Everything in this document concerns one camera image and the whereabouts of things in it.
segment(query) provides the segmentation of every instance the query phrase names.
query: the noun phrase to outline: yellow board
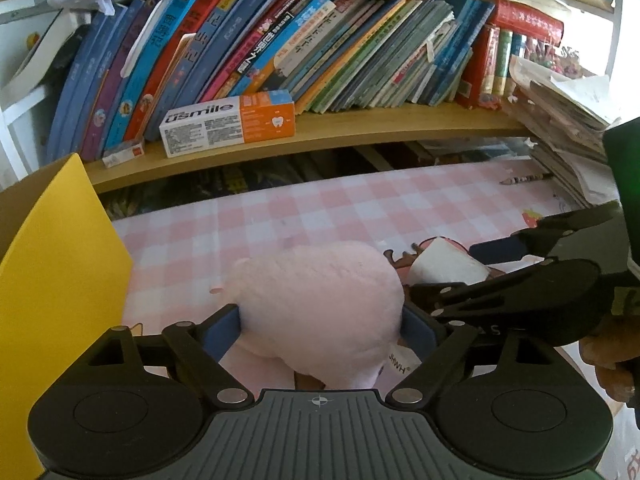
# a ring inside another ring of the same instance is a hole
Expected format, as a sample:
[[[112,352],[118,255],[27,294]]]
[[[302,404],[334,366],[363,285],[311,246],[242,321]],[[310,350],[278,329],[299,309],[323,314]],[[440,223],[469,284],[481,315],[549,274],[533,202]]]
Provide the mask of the yellow board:
[[[35,401],[117,325],[132,261],[72,155],[0,192],[0,478],[42,471]]]

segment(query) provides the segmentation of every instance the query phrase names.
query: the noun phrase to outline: stuffed animal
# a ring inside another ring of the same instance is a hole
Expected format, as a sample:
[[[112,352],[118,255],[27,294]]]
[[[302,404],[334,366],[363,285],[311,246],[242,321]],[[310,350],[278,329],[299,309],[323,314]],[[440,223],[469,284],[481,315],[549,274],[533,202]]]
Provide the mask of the stuffed animal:
[[[396,270],[361,242],[299,246],[236,262],[220,305],[240,308],[238,344],[331,390],[373,387],[399,338]]]

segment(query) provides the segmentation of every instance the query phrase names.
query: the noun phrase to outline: finger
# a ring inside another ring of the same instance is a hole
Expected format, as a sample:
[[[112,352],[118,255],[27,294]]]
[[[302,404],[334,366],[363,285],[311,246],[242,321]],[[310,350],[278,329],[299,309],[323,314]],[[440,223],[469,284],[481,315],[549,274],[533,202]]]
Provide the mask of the finger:
[[[599,365],[640,356],[640,316],[611,317],[598,335],[580,342],[580,355],[585,363]]]
[[[627,370],[618,367],[615,370],[596,366],[598,384],[609,397],[618,402],[629,402],[635,394],[634,378]]]

